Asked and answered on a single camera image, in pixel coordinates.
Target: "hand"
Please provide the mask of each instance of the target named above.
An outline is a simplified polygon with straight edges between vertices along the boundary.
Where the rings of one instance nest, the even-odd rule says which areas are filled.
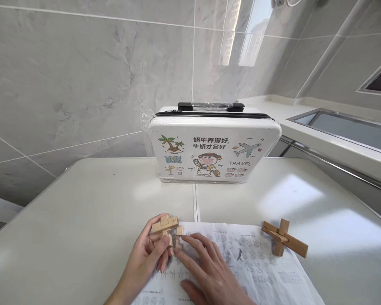
[[[151,218],[145,225],[140,236],[134,243],[128,258],[126,268],[116,289],[110,295],[105,305],[129,305],[141,292],[157,265],[157,271],[165,272],[168,255],[173,255],[169,246],[169,238],[162,234],[150,235],[152,225],[159,222],[161,217],[169,214],[160,214]]]
[[[182,239],[197,251],[203,264],[202,268],[199,267],[183,251],[175,248],[175,256],[199,283],[200,289],[189,280],[181,282],[182,288],[196,305],[254,304],[227,266],[216,243],[199,233],[182,236]]]

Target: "airplane illustration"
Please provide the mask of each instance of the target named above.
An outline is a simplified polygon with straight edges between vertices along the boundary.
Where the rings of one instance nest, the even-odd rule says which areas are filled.
[[[244,149],[240,150],[239,152],[234,152],[236,154],[236,156],[238,157],[239,154],[247,152],[247,157],[249,157],[251,155],[251,151],[254,148],[259,147],[261,145],[261,143],[260,144],[254,144],[252,146],[248,146],[247,144],[241,144],[241,143],[239,143],[239,145],[243,146]]]

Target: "palm tree illustration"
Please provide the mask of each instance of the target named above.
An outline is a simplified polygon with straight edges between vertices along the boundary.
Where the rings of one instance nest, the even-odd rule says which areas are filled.
[[[172,151],[172,152],[181,151],[181,149],[179,148],[179,146],[183,146],[183,145],[184,145],[184,144],[182,143],[182,141],[181,141],[181,142],[175,142],[175,141],[174,141],[175,138],[167,138],[167,137],[164,136],[164,135],[161,135],[161,136],[162,136],[162,138],[161,138],[161,139],[158,139],[158,140],[163,141],[162,145],[164,145],[165,143],[168,143],[168,144],[169,144],[169,148],[167,149],[167,151],[168,151],[168,150],[170,150],[170,151]]]

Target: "white countertop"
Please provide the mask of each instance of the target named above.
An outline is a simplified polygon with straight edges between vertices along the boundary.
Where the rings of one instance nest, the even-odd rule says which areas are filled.
[[[284,104],[289,102],[288,100],[291,99],[271,96],[252,97],[240,100],[240,102],[250,107],[256,107],[263,113],[268,114],[278,121],[281,124],[283,135],[336,160],[342,165],[356,169],[359,172],[363,172],[366,175],[381,181],[381,152],[287,120],[293,116],[321,107],[335,111],[342,111],[340,110],[340,105],[328,101],[324,101],[324,105],[317,104],[317,106],[303,105],[301,103],[295,103],[295,105]],[[352,112],[354,112],[350,113],[352,115],[361,116],[365,114],[364,108],[360,110],[360,107],[351,108]]]
[[[1,304],[102,304],[152,216],[291,221],[326,304],[381,304],[381,219],[309,161],[268,158],[245,184],[162,183],[146,158],[77,162],[0,231]]]

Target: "suitcase zipper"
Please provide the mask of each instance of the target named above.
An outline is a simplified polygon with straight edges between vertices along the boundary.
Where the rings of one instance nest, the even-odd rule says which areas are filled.
[[[249,114],[241,112],[188,112],[179,110],[169,110],[157,112],[156,116],[199,116],[199,117],[226,117],[226,118],[246,118],[246,119],[271,119],[267,114]]]

